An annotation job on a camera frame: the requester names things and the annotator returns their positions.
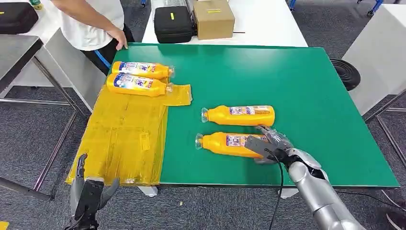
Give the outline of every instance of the orange bottle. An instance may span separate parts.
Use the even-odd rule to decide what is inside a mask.
[[[214,109],[202,109],[202,122],[212,121],[219,125],[235,126],[272,126],[275,111],[272,106],[218,106]]]
[[[173,77],[175,69],[173,66],[164,66],[159,63],[116,61],[113,63],[112,73],[126,73],[161,80]]]
[[[207,149],[217,154],[232,155],[239,157],[262,158],[257,154],[244,147],[248,136],[254,136],[263,141],[267,141],[264,135],[238,134],[217,132],[211,135],[196,135],[195,145],[197,149]]]
[[[156,97],[172,92],[172,83],[130,74],[112,73],[107,77],[107,88],[112,92]]]

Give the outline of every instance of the blue strap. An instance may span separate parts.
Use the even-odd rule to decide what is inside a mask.
[[[107,68],[110,69],[110,67],[111,67],[112,65],[103,57],[103,55],[102,55],[98,50],[95,50],[94,52],[95,52],[96,55],[99,57],[100,61],[102,61],[103,64],[104,64]]]

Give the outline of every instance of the bottle cap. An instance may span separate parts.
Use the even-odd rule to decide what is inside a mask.
[[[203,122],[203,123],[206,123],[206,122],[209,121],[209,117],[207,116],[207,115],[208,115],[208,112],[209,112],[208,109],[202,108],[202,122]]]
[[[173,83],[168,83],[166,85],[166,92],[172,92],[172,88],[173,88]]]
[[[197,150],[199,150],[199,149],[201,149],[203,147],[202,139],[203,139],[203,135],[198,133],[196,135],[196,139],[194,140],[194,145],[195,145]]]
[[[168,77],[174,78],[175,77],[175,67],[168,66]]]

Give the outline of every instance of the bottle label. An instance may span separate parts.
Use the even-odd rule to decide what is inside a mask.
[[[114,79],[114,86],[125,89],[150,89],[153,81],[149,78],[119,73]]]
[[[255,114],[269,114],[271,113],[269,108],[264,105],[260,106],[244,106],[244,107],[230,107],[231,115],[255,115]]]
[[[232,147],[244,147],[248,136],[249,135],[226,135],[226,145]],[[252,136],[268,142],[265,136],[262,135],[252,135]]]
[[[121,62],[118,67],[120,73],[132,73],[132,74],[141,74],[141,73],[153,73],[155,71],[154,63],[146,62]]]

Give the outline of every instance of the black bag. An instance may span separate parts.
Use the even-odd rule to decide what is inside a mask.
[[[26,33],[37,20],[37,12],[27,2],[0,2],[0,34]]]
[[[157,8],[154,27],[159,43],[189,42],[194,35],[191,16],[186,6]]]

